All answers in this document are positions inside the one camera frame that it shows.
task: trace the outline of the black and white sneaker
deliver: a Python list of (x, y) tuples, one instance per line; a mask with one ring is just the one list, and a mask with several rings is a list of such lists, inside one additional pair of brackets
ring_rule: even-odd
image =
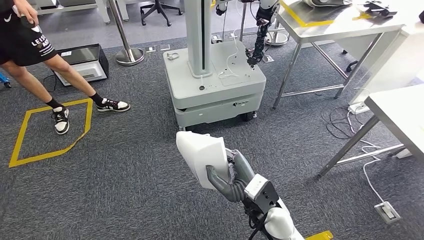
[(99, 112), (107, 112), (107, 111), (115, 111), (115, 112), (125, 112), (131, 108), (126, 102), (123, 101), (112, 101), (107, 98), (103, 98), (101, 101), (101, 106), (97, 105), (97, 111)]
[(68, 121), (69, 110), (65, 107), (56, 107), (53, 109), (51, 118), (56, 121), (54, 125), (54, 130), (59, 135), (64, 135), (69, 131), (69, 121)]

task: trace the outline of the yellow tape square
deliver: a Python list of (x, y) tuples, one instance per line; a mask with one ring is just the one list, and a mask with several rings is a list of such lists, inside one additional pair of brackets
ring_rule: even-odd
[(79, 136), (70, 146), (64, 149), (40, 154), (37, 156), (31, 156), (24, 159), (18, 159), (19, 152), (21, 151), (22, 142), (24, 141), (25, 132), (27, 131), (28, 121), (30, 120), (31, 114), (48, 111), (48, 110), (51, 110), (52, 108), (49, 106), (45, 106), (45, 107), (40, 107), (40, 108), (26, 111), (25, 117), (23, 118), (23, 122), (19, 130), (19, 134), (16, 139), (16, 144), (13, 149), (12, 157), (10, 158), (9, 168), (17, 167), (19, 165), (23, 165), (23, 164), (27, 164), (27, 163), (31, 163), (35, 161), (40, 161), (40, 160), (44, 160), (48, 158), (53, 158), (53, 157), (62, 155), (68, 152), (71, 148), (73, 148), (75, 144), (88, 133), (92, 125), (93, 101), (90, 98), (63, 103), (63, 105), (66, 107), (72, 106), (72, 105), (78, 105), (78, 104), (87, 104), (87, 111), (85, 113), (84, 132), (81, 134), (81, 136)]

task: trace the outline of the power strip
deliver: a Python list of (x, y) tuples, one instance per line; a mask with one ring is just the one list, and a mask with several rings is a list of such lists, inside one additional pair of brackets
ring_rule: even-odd
[(367, 105), (365, 105), (365, 103), (358, 102), (353, 105), (350, 105), (348, 110), (352, 114), (356, 115), (356, 114), (365, 113), (366, 111), (369, 111), (370, 109), (367, 107)]

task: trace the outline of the hand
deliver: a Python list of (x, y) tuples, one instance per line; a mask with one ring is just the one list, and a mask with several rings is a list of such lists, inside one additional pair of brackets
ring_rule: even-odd
[(13, 0), (13, 1), (19, 13), (18, 17), (25, 15), (29, 23), (31, 24), (35, 23), (35, 25), (38, 26), (39, 18), (37, 16), (37, 11), (27, 2), (27, 0)]

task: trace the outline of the office chair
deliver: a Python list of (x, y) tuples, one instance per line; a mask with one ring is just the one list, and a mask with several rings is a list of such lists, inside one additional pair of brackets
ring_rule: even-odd
[[(143, 9), (148, 9), (148, 8), (150, 8), (150, 9), (148, 10), (148, 12), (145, 13), (143, 11)], [(154, 0), (154, 3), (147, 4), (147, 5), (140, 7), (141, 24), (143, 26), (145, 26), (146, 25), (145, 18), (147, 18), (147, 16), (149, 16), (154, 11), (157, 11), (158, 14), (163, 15), (163, 17), (166, 19), (166, 24), (168, 25), (168, 27), (170, 27), (172, 24), (170, 23), (170, 20), (168, 19), (167, 15), (165, 14), (164, 9), (178, 10), (178, 15), (180, 15), (180, 16), (183, 15), (183, 13), (181, 12), (181, 9), (179, 7), (160, 3), (159, 0)]]

